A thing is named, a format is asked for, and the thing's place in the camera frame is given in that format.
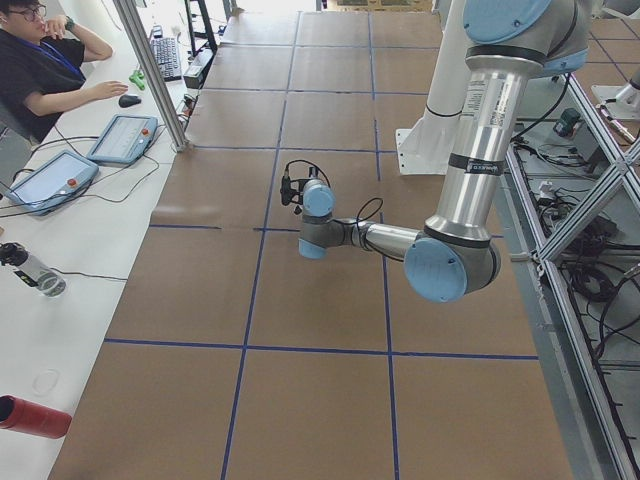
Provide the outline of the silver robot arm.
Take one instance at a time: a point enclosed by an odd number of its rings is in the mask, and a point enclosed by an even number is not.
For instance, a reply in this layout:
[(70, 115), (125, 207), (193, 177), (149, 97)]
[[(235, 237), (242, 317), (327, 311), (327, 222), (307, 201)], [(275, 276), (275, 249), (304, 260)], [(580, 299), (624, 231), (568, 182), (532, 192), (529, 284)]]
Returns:
[(394, 258), (414, 291), (432, 302), (489, 285), (500, 254), (486, 221), (525, 88), (585, 63), (592, 9), (590, 1), (452, 2), (439, 57), (464, 61), (467, 84), (454, 86), (462, 98), (435, 214), (420, 230), (337, 219), (333, 191), (313, 167), (298, 190), (288, 176), (281, 182), (283, 204), (299, 198), (300, 255), (322, 259), (331, 247), (351, 245)]

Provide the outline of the person's hand on table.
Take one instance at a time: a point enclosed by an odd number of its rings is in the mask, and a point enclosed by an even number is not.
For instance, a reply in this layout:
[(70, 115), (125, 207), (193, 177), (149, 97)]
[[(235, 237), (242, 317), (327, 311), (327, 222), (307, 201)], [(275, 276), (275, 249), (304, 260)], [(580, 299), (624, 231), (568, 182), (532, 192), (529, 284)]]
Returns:
[(127, 93), (129, 87), (119, 81), (105, 81), (90, 88), (94, 100), (109, 99)]

